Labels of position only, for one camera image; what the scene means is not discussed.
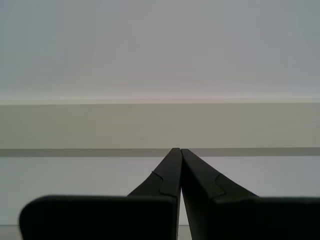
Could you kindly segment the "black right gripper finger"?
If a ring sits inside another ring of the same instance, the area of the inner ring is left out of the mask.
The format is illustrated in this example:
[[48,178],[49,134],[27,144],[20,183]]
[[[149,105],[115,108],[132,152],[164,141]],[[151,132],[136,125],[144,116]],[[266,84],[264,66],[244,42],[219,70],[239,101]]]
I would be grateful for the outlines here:
[[47,195],[20,212],[25,240],[175,240],[182,152],[173,148],[127,196]]
[[194,240],[318,240],[318,197],[260,197],[189,149],[181,187]]

